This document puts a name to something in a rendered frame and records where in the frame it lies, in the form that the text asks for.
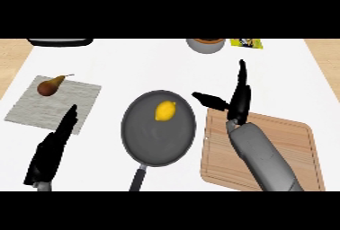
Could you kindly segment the yellow printed packet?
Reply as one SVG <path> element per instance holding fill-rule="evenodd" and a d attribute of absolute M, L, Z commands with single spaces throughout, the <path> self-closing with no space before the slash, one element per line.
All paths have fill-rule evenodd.
<path fill-rule="evenodd" d="M 264 48 L 261 39 L 231 39 L 230 42 L 235 47 L 246 47 L 252 49 Z"/>

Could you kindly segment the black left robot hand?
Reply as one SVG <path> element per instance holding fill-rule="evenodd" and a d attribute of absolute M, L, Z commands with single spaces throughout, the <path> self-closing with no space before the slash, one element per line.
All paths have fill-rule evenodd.
<path fill-rule="evenodd" d="M 64 148 L 77 123 L 77 105 L 73 105 L 61 120 L 58 129 L 51 132 L 37 145 L 36 153 L 28 167 L 24 184 L 37 188 L 37 182 L 52 182 L 58 168 Z"/>

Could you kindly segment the grey round container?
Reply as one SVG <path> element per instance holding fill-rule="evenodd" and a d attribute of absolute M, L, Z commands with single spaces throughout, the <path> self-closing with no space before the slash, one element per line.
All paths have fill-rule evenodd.
<path fill-rule="evenodd" d="M 203 40 L 203 39 L 187 39 L 188 45 L 194 51 L 201 54 L 216 53 L 225 46 L 225 39 Z"/>

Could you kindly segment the yellow lemon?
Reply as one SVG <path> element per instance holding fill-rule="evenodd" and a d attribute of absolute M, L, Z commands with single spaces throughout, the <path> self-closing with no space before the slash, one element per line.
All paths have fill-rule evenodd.
<path fill-rule="evenodd" d="M 156 120 L 169 121 L 176 114 L 176 103 L 164 101 L 159 104 L 156 108 Z"/>

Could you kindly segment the dark grey frying pan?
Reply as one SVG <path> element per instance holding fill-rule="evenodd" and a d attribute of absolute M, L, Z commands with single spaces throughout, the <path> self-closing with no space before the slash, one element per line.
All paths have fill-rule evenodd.
<path fill-rule="evenodd" d="M 176 113 L 169 121 L 160 121 L 156 119 L 156 110 L 166 101 L 176 104 Z M 135 99 L 122 122 L 125 149 L 141 163 L 130 191 L 139 191 L 148 167 L 167 166 L 187 154 L 196 138 L 196 129 L 194 111 L 179 94 L 157 90 Z"/>

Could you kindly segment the grey cloth placemat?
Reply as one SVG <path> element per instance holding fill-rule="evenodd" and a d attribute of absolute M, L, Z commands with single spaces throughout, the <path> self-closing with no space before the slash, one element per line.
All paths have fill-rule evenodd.
<path fill-rule="evenodd" d="M 73 134 L 79 135 L 96 102 L 101 86 L 64 80 L 57 93 L 43 96 L 37 92 L 37 86 L 46 80 L 51 80 L 51 77 L 42 75 L 33 79 L 5 116 L 5 121 L 55 130 L 67 111 L 73 105 L 77 105 L 77 123 Z"/>

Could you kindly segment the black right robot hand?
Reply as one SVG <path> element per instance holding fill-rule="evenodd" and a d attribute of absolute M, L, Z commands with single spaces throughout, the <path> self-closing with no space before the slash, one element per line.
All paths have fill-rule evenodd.
<path fill-rule="evenodd" d="M 247 68 L 246 62 L 240 60 L 238 84 L 230 102 L 225 102 L 219 97 L 194 92 L 191 95 L 200 101 L 201 105 L 219 111 L 228 112 L 228 120 L 237 120 L 243 125 L 247 121 L 250 101 L 252 101 L 252 87 L 247 84 Z"/>

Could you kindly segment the brown pear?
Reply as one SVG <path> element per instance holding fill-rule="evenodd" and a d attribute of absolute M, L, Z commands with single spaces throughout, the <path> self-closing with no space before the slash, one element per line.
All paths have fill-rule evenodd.
<path fill-rule="evenodd" d="M 68 76 L 67 75 L 60 75 L 58 77 L 55 77 L 51 80 L 43 81 L 39 85 L 37 85 L 37 92 L 40 95 L 43 96 L 51 96 L 57 93 L 60 86 L 65 80 Z"/>

